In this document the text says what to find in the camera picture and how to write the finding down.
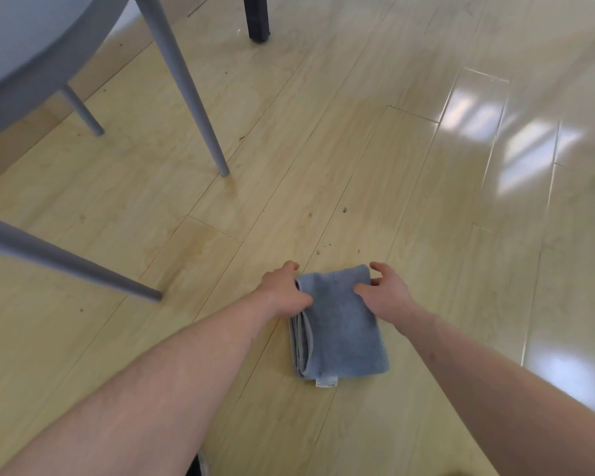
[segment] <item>blue towel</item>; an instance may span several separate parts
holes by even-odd
[[[297,278],[313,305],[289,320],[293,363],[302,379],[358,377],[385,373],[388,354],[374,314],[353,286],[371,283],[365,265]]]

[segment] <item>right hand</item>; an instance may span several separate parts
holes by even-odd
[[[388,264],[371,262],[371,268],[381,272],[381,277],[371,279],[371,285],[357,284],[353,290],[361,296],[374,315],[395,327],[420,309],[408,286]]]

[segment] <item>white tag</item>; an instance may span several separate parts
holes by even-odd
[[[317,388],[333,388],[337,387],[337,376],[320,377],[315,380],[315,387]]]

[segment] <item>glossy floor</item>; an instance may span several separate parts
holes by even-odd
[[[166,291],[0,257],[0,464],[177,328],[305,271],[387,260],[470,336],[595,410],[595,0],[242,0],[175,32],[217,177],[157,49],[0,177],[0,219]],[[264,328],[206,441],[215,475],[493,474],[411,346],[316,389]]]

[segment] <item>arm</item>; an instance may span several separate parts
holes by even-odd
[[[425,311],[386,264],[355,292],[412,343],[500,476],[595,474],[595,413]]]
[[[288,261],[251,294],[154,346],[41,432],[7,475],[183,475],[262,327],[313,303]]]

